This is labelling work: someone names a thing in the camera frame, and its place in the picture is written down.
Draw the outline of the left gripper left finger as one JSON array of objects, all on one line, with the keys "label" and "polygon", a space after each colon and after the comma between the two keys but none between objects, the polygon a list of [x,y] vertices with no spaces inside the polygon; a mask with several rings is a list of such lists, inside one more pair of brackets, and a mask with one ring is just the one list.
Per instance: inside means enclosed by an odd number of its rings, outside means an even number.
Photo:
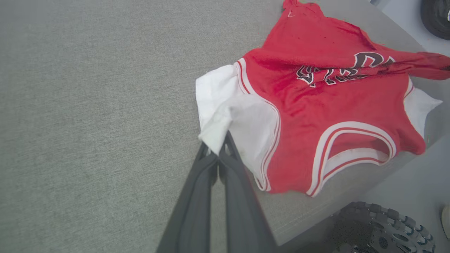
[{"label": "left gripper left finger", "polygon": [[212,186],[218,157],[202,143],[156,253],[210,253]]}]

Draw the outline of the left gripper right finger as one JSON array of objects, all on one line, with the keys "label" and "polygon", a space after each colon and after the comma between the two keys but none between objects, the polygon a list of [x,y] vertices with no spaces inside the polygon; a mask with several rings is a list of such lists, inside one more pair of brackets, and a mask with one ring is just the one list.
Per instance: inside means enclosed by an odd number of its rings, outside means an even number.
[{"label": "left gripper right finger", "polygon": [[230,132],[219,152],[225,186],[227,253],[275,253],[277,243]]}]

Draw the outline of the red and white jersey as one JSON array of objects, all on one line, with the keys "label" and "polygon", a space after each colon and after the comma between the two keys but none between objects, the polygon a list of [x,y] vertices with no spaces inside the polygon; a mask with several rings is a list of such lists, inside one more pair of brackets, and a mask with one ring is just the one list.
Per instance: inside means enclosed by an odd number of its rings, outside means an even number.
[{"label": "red and white jersey", "polygon": [[196,79],[199,139],[218,154],[228,132],[258,188],[315,197],[347,167],[426,149],[441,104],[411,77],[450,78],[450,58],[373,42],[315,3],[284,0],[264,44]]}]

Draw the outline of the grey fabric sofa cushion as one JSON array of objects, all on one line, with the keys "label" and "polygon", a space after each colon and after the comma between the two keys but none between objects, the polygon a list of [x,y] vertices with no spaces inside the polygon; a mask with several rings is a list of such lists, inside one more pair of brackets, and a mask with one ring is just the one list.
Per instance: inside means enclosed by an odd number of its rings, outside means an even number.
[{"label": "grey fabric sofa cushion", "polygon": [[195,79],[283,0],[0,0],[0,253],[155,253],[200,146]]}]

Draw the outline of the black treaded robot wheel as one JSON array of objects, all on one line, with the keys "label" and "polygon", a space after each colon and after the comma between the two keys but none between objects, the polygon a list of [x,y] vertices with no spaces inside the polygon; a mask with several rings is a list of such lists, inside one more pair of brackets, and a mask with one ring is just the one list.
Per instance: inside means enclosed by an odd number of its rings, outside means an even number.
[{"label": "black treaded robot wheel", "polygon": [[333,253],[435,253],[434,237],[413,218],[393,209],[352,202],[336,217]]}]

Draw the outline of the black smooth robot wheel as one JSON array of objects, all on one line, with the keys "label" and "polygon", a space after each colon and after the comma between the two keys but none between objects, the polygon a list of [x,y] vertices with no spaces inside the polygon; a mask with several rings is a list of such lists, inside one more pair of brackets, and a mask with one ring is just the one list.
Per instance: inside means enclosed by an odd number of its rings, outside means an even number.
[{"label": "black smooth robot wheel", "polygon": [[421,0],[420,16],[432,35],[450,41],[450,0]]}]

